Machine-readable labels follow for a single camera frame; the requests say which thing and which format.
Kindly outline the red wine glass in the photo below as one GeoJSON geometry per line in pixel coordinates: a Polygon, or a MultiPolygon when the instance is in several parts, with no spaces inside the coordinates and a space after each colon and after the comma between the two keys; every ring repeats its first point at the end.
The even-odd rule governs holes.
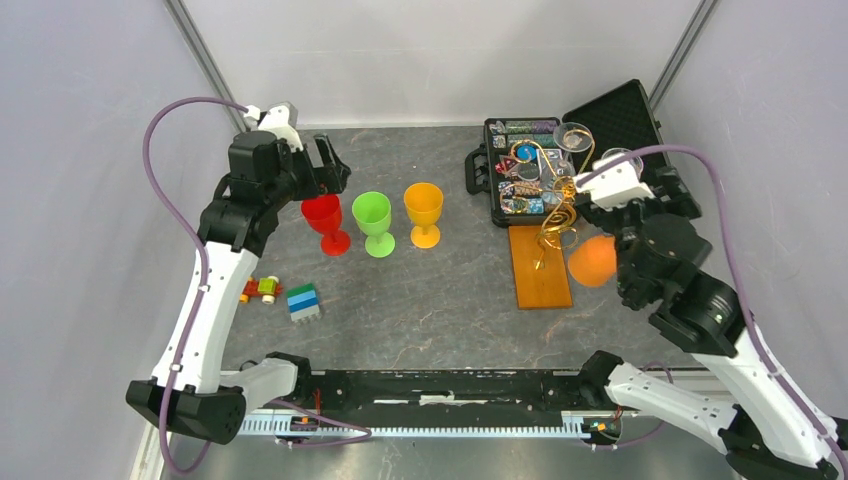
{"type": "Polygon", "coordinates": [[[300,211],[310,228],[321,235],[320,248],[325,255],[341,256],[348,251],[351,239],[341,229],[343,215],[337,195],[304,200],[300,211]]]}

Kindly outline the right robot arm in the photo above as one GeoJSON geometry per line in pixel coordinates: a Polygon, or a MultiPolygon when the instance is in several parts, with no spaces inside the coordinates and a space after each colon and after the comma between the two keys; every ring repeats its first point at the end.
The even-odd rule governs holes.
{"type": "Polygon", "coordinates": [[[707,443],[746,479],[836,479],[847,471],[847,423],[818,409],[766,347],[738,292],[707,274],[711,244],[671,212],[627,163],[577,176],[590,221],[613,238],[624,306],[653,306],[663,338],[711,371],[730,401],[650,377],[604,351],[583,365],[580,400],[655,416],[707,443]]]}

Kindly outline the orange wine glass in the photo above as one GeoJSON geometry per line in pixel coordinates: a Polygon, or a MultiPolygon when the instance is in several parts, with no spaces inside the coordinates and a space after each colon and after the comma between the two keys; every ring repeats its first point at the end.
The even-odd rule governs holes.
{"type": "Polygon", "coordinates": [[[569,256],[567,267],[573,279],[584,287],[605,285],[617,273],[615,239],[603,235],[589,238],[569,256]]]}

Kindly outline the green wine glass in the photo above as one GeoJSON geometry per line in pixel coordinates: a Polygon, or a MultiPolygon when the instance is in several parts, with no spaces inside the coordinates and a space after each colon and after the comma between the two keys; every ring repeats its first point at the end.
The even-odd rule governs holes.
{"type": "Polygon", "coordinates": [[[389,256],[396,242],[389,232],[392,207],[388,197],[377,191],[362,193],[353,201],[352,214],[357,226],[366,236],[366,252],[374,258],[389,256]]]}

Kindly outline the yellow wine glass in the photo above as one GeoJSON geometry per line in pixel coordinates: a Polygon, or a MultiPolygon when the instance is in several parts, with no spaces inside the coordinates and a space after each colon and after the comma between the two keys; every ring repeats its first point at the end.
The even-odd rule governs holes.
{"type": "Polygon", "coordinates": [[[441,239],[437,226],[444,203],[441,189],[432,183],[414,183],[404,192],[403,202],[412,223],[410,240],[413,245],[421,249],[435,247],[441,239]]]}

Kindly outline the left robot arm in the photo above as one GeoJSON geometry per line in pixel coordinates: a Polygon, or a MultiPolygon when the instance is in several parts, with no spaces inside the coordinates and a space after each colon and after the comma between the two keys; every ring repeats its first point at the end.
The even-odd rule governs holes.
{"type": "Polygon", "coordinates": [[[292,201],[340,194],[350,168],[327,135],[314,143],[322,163],[306,149],[267,131],[236,135],[229,171],[202,211],[201,248],[177,325],[148,380],[133,380],[127,404],[168,432],[225,445],[244,417],[280,398],[290,407],[314,394],[307,360],[273,352],[240,373],[221,372],[223,351],[239,297],[276,230],[278,213],[292,201]]]}

